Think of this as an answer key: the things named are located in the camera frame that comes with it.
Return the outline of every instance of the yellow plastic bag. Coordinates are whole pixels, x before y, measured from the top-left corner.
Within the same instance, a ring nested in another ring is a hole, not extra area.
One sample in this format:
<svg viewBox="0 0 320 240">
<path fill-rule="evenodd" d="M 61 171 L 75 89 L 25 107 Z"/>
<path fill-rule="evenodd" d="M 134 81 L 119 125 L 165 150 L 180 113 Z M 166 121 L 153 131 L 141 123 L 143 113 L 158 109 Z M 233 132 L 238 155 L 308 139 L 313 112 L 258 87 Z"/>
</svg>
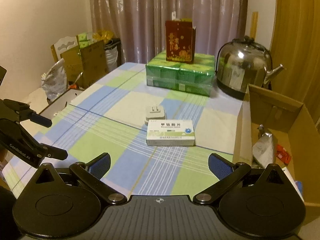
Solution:
<svg viewBox="0 0 320 240">
<path fill-rule="evenodd" d="M 112 39 L 113 32 L 101 30 L 101 31 L 97 31 L 96 33 L 93 33 L 92 37 L 97 41 L 103 40 L 104 44 L 107 44 Z"/>
</svg>

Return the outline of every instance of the kettle base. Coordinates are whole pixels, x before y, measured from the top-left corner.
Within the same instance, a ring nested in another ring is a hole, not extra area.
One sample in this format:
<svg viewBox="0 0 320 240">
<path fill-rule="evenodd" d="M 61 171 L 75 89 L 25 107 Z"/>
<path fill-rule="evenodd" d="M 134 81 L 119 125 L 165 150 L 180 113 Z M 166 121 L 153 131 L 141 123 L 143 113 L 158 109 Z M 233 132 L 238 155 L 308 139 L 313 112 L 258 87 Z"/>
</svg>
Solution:
<svg viewBox="0 0 320 240">
<path fill-rule="evenodd" d="M 240 92 L 240 91 L 238 91 L 238 90 L 234 90 L 234 89 L 226 86 L 225 84 L 223 84 L 223 83 L 222 83 L 221 81 L 219 81 L 218 79 L 217 79 L 217 84 L 218 84 L 218 87 L 219 87 L 223 92 L 225 92 L 227 95 L 232 96 L 233 98 L 237 98 L 237 99 L 243 100 L 244 95 L 245 95 L 244 92 Z"/>
</svg>

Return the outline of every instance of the triangular hole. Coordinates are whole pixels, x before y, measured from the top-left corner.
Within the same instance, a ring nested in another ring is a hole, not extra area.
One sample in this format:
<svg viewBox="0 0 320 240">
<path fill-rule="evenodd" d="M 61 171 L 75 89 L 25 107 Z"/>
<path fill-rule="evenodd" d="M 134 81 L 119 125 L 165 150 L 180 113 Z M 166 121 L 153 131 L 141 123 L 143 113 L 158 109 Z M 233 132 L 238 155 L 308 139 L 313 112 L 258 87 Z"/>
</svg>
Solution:
<svg viewBox="0 0 320 240">
<path fill-rule="evenodd" d="M 272 170 L 267 178 L 267 182 L 283 184 L 282 179 L 280 178 L 278 172 L 276 170 Z"/>
<path fill-rule="evenodd" d="M 49 169 L 44 169 L 41 175 L 39 176 L 39 178 L 37 179 L 36 184 L 52 182 L 52 181 L 54 181 L 54 178 L 51 172 L 49 171 Z"/>
</svg>

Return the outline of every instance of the white charger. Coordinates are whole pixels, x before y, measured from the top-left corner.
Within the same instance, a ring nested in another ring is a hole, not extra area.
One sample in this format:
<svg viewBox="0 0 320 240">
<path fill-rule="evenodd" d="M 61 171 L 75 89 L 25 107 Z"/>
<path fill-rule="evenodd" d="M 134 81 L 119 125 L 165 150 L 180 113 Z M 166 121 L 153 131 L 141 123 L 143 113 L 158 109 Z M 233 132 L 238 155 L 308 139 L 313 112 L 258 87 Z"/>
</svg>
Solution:
<svg viewBox="0 0 320 240">
<path fill-rule="evenodd" d="M 150 119 L 165 119 L 163 106 L 147 106 L 145 124 L 148 125 Z"/>
</svg>

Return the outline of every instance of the tablecloth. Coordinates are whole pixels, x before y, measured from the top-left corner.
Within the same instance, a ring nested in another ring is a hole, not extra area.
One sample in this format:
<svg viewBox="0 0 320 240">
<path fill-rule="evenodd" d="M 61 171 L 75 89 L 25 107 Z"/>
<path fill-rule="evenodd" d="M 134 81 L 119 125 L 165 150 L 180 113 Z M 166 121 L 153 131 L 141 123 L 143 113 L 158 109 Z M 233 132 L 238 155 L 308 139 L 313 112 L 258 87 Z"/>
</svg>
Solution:
<svg viewBox="0 0 320 240">
<path fill-rule="evenodd" d="M 111 168 L 101 179 L 127 197 L 138 195 L 193 195 L 217 182 L 208 157 L 217 152 L 232 160 L 236 120 L 241 101 L 216 85 L 209 97 L 146 85 L 145 65 L 125 63 L 90 86 L 34 137 L 63 148 L 64 161 L 45 158 L 55 167 L 88 162 L 103 152 Z M 167 119 L 191 119 L 193 147 L 146 145 L 146 106 L 162 105 Z M 3 174 L 16 197 L 35 168 L 14 156 Z"/>
</svg>

